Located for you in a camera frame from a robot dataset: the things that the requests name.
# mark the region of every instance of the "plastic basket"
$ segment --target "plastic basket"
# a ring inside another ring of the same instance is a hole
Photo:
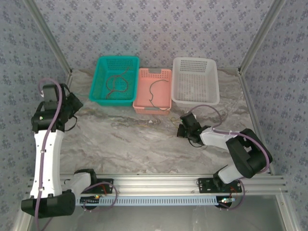
[[[133,104],[136,113],[168,115],[171,108],[171,80],[171,70],[140,68],[137,98]]]
[[[218,104],[220,98],[216,62],[204,58],[175,58],[171,97],[179,107]]]
[[[131,106],[137,95],[138,69],[139,58],[136,56],[100,57],[89,99],[102,106]]]

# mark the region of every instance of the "patterned wallpaper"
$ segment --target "patterned wallpaper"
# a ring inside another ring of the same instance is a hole
[[[22,0],[0,1],[0,230],[11,230],[34,175],[31,117],[42,77],[63,82],[65,73]]]
[[[308,231],[308,2],[287,0],[245,77],[262,131]]]
[[[238,67],[272,0],[36,0],[71,68],[102,55],[136,55],[143,67],[179,56]]]

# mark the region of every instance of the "black mounting plate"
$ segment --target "black mounting plate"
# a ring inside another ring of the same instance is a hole
[[[199,178],[197,185],[199,187],[199,193],[234,193],[233,187],[238,193],[242,192],[242,186],[238,180],[232,181],[224,189],[220,190],[214,184],[214,178]]]
[[[114,183],[114,179],[97,179],[96,183],[100,183],[100,182],[108,182],[108,183],[111,183],[113,184]],[[112,190],[113,188],[112,187],[109,187],[109,185],[104,185],[105,189],[106,189],[106,193],[107,194],[112,194]],[[96,186],[95,188],[92,188],[92,189],[89,189],[85,192],[83,192],[82,194],[104,194],[104,189],[103,187],[100,185],[100,186]]]

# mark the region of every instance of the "transparent panel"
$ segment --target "transparent panel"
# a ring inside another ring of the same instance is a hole
[[[40,219],[42,228],[47,219]],[[35,231],[34,222],[29,229]],[[46,231],[284,231],[275,196],[247,196],[234,211],[215,206],[116,206],[98,213],[81,207],[54,218]]]

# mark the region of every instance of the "gray marble tabletop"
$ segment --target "gray marble tabletop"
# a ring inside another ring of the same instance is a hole
[[[179,118],[189,108],[172,103],[166,115],[141,115],[133,107],[102,107],[88,99],[93,73],[74,70],[70,90],[84,103],[76,113],[78,123],[65,133],[61,147],[61,172],[93,168],[96,173],[214,173],[232,163],[230,154],[212,146],[194,148],[177,137]],[[237,76],[218,71],[223,117],[219,129],[253,128]],[[201,125],[214,125],[217,114],[210,108],[194,110]],[[66,128],[74,123],[69,121]]]

